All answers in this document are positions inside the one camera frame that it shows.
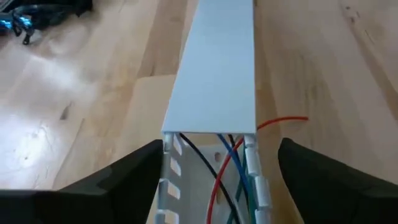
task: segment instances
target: black wire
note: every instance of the black wire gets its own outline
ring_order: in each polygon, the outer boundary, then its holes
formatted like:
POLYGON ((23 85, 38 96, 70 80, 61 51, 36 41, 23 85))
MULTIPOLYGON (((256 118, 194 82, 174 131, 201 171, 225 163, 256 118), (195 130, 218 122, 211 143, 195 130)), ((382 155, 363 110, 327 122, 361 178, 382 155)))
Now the black wire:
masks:
MULTIPOLYGON (((205 165, 207 166, 207 168, 210 170, 211 174, 213 174, 213 177, 216 179, 217 178, 217 173, 216 171, 213 169, 213 167, 210 165, 209 161, 207 161, 207 159, 205 158, 205 156, 199 151, 199 149, 191 142, 191 140, 189 140, 184 134, 180 133, 181 138, 188 143, 188 145, 198 154, 198 156, 200 157, 200 159, 205 163, 205 165)), ((223 182, 220 182, 220 188, 221 191, 223 192, 225 199, 227 200, 229 207, 231 207, 231 213, 232 216, 234 217, 235 221, 237 224, 240 224, 240 220, 238 217, 238 211, 236 210, 236 207, 234 205, 234 203, 231 200, 231 197, 228 195, 228 192, 225 189, 225 186, 223 184, 223 182)))
MULTIPOLYGON (((235 140, 234 140, 234 136, 232 136, 232 134, 229 134, 229 135, 228 135, 228 138, 229 138, 229 141, 231 142, 232 148, 234 148, 235 145, 236 145, 235 140)), ((239 158, 239 153, 238 153, 238 151, 235 151, 235 153, 236 153, 236 157, 238 158, 239 162, 241 162, 241 160, 240 160, 240 158, 239 158)), ((246 199, 246 205, 247 205, 248 208, 249 208, 249 195, 248 195, 248 190, 247 190, 245 187, 243 188, 243 194, 244 194, 244 197, 245 197, 245 199, 246 199)))

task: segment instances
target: wooden surface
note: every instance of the wooden surface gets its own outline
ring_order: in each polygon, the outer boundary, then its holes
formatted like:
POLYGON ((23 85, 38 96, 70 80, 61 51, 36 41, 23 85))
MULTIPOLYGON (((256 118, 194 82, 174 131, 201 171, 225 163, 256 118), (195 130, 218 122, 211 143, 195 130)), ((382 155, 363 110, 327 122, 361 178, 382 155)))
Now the wooden surface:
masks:
MULTIPOLYGON (((97 0, 33 46, 2 37, 0 187, 59 189, 158 136, 161 113, 145 122, 136 105, 164 107, 166 94, 137 104, 137 79, 177 72, 196 2, 97 0)), ((388 0, 256 1, 257 123, 310 117, 259 133, 276 223, 300 223, 282 137, 398 184, 397 15, 388 0)))

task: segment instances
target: red wire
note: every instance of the red wire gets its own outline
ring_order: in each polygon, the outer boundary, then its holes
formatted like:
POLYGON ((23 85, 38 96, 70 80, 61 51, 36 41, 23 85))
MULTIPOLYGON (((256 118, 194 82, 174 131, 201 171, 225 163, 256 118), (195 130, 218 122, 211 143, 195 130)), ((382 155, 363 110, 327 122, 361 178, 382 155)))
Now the red wire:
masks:
MULTIPOLYGON (((308 121, 308 117, 305 116, 286 116, 286 117, 281 117, 281 118, 276 118, 276 119, 271 119, 268 120, 262 124, 260 124, 257 127, 257 130, 260 130, 262 128, 265 128, 266 126, 270 125, 270 124, 274 124, 274 123, 278 123, 280 121, 288 121, 288 120, 302 120, 302 121, 308 121)), ((235 145, 235 147, 233 148, 233 151, 237 151, 239 146, 242 145, 243 143, 243 138, 241 138, 235 145)), ((207 224, 211 224, 211 215, 213 213, 213 206, 214 206, 214 202, 216 199, 216 193, 218 190, 218 187, 220 186, 220 182, 221 182, 221 178, 224 174, 224 171, 226 169, 226 166, 228 165, 228 162, 231 160, 231 155, 227 155, 223 165, 221 166, 220 171, 218 172, 216 181, 214 183, 213 186, 213 190, 211 191, 211 197, 210 197, 210 204, 207 210, 207 218, 206 218, 206 223, 207 224)))

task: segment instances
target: wooden table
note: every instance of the wooden table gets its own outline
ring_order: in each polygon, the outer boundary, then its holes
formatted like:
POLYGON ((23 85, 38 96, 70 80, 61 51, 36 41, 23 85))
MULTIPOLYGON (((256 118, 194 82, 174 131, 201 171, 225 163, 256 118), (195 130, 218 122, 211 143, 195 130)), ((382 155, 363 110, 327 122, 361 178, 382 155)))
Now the wooden table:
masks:
MULTIPOLYGON (((0 39, 0 187, 59 189, 159 138, 173 77, 137 80, 176 74, 196 3, 96 0, 39 43, 0 39)), ((276 159, 282 137, 398 184, 397 11, 256 2, 257 122, 310 117, 259 133, 276 223, 300 223, 276 159)))

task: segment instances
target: black cable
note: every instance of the black cable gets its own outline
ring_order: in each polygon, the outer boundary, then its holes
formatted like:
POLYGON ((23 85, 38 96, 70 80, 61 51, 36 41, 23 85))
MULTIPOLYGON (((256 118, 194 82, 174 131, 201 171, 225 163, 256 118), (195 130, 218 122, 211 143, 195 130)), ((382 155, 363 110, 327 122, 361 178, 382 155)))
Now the black cable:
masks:
MULTIPOLYGON (((231 146, 232 146, 232 148, 234 148, 235 147, 235 140, 234 140, 234 136, 232 136, 232 134, 229 134, 228 135, 228 138, 229 138, 229 141, 231 142, 231 146)), ((236 157, 239 159, 239 162, 241 162, 241 160, 240 160, 240 158, 239 158, 239 153, 237 152, 237 151, 235 151, 235 153, 236 153, 236 157)), ((245 197, 245 199, 246 199, 246 205, 248 206, 248 208, 249 208, 249 195, 248 195, 248 190, 246 190, 246 188, 243 188, 243 194, 244 194, 244 197, 245 197)))
MULTIPOLYGON (((180 133, 180 136, 198 154, 200 159, 205 163, 207 168, 210 170, 211 174, 213 174, 213 177, 215 179, 217 179, 216 171, 210 165, 209 161, 207 161, 205 156, 199 151, 199 149, 184 134, 180 133)), ((238 217, 238 211, 236 210, 236 207, 235 207, 234 203, 232 202, 231 197, 228 195, 228 192, 226 191, 226 188, 225 188, 223 182, 220 182, 220 189, 223 192, 223 194, 225 196, 225 199, 227 200, 227 202, 229 204, 229 207, 231 207, 232 216, 234 217, 236 223, 240 224, 241 222, 240 222, 239 217, 238 217)))

